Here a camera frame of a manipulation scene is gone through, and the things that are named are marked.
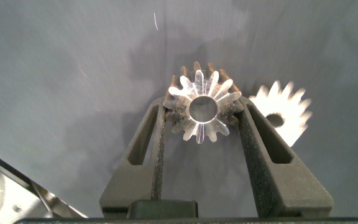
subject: gear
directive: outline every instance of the gear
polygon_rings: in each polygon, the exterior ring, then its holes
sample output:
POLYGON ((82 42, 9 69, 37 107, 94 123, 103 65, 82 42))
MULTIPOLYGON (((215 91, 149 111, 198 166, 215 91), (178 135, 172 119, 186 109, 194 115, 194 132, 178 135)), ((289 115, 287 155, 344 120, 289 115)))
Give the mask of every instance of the gear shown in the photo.
POLYGON ((306 130, 306 122, 312 115, 312 112, 305 111, 311 99, 301 101, 305 89, 301 88, 293 95, 292 89, 292 82, 282 90, 280 82, 275 81, 270 91, 262 85, 256 96, 249 97, 289 146, 306 130))
POLYGON ((211 63, 209 69, 201 70, 198 62, 194 64, 194 82, 191 82, 185 67, 181 68, 180 84, 182 89, 174 85, 168 89, 174 100, 165 100, 164 106, 172 109, 168 117, 175 122, 172 128, 174 133, 184 130, 184 140, 196 136, 196 141, 201 144, 205 136, 212 142, 217 140, 216 133, 229 134, 228 124, 234 124, 237 118, 233 113, 238 113, 244 108, 238 102, 241 92, 233 85, 224 70, 220 70, 222 84, 218 83, 219 72, 215 71, 211 63))

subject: center hole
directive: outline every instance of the center hole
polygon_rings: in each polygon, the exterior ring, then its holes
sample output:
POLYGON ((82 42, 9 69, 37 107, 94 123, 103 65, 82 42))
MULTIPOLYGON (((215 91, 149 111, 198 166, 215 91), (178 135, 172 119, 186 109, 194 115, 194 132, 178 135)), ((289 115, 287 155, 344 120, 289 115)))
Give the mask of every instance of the center hole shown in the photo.
POLYGON ((280 127, 284 124, 284 120, 279 114, 269 114, 266 118, 270 121, 270 124, 272 124, 274 128, 280 127))
POLYGON ((189 107, 190 116, 199 122, 211 121, 218 112, 218 106, 209 96, 195 98, 189 107))

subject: white gear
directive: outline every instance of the white gear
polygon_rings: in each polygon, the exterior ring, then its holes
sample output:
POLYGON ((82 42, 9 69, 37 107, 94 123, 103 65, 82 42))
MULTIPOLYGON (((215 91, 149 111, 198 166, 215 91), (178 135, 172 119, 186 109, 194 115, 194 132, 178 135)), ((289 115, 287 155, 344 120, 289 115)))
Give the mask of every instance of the white gear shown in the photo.
POLYGON ((311 99, 301 101, 305 89, 301 88, 293 95, 292 89, 292 82, 289 82, 282 90, 280 82, 275 81, 270 91, 262 85, 256 96, 249 97, 266 118, 269 119, 269 116, 271 117, 273 114, 281 117, 282 123, 276 125, 275 129, 289 146, 294 145, 306 130, 308 127, 306 122, 312 115, 312 112, 305 111, 310 105, 311 99))

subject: transparent gear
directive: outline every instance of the transparent gear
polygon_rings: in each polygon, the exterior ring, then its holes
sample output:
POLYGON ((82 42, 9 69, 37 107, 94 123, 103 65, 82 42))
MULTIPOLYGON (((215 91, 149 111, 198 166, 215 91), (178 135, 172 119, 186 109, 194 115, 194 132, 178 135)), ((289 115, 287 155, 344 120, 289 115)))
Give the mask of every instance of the transparent gear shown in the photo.
POLYGON ((249 97, 289 146, 294 145, 307 129, 306 122, 312 115, 312 112, 305 111, 311 99, 301 101, 305 89, 301 88, 295 94, 292 94, 292 89, 292 82, 282 90, 280 82, 275 81, 270 91, 262 85, 256 96, 249 97))
POLYGON ((184 130, 183 139, 187 141, 196 136, 198 144, 204 141, 205 136, 212 142, 216 142, 217 133, 227 136, 227 125, 238 122, 233 114, 244 109, 238 102, 241 92, 229 92, 233 80, 225 76, 226 80, 219 84, 219 72, 213 69, 212 64, 208 66, 208 70, 202 71, 199 63, 195 62, 194 82, 190 81, 186 68, 182 67, 180 84, 183 88, 171 86, 168 92, 175 99, 164 102, 166 108, 172 109, 169 114, 175 122, 172 131, 177 133, 184 130))

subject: gray backdrop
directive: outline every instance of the gray backdrop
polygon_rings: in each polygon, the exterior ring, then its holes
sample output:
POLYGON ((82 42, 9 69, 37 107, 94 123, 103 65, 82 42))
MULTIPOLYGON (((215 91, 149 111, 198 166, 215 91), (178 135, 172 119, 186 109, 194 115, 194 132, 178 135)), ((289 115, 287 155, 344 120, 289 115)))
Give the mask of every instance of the gray backdrop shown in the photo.
MULTIPOLYGON (((0 158, 101 216, 148 105, 195 60, 245 96, 274 80, 305 87, 313 116, 293 148, 334 197, 332 216, 358 216, 358 1, 0 1, 0 158)), ((168 132, 163 198, 196 200, 202 217, 256 216, 236 130, 181 138, 168 132)))

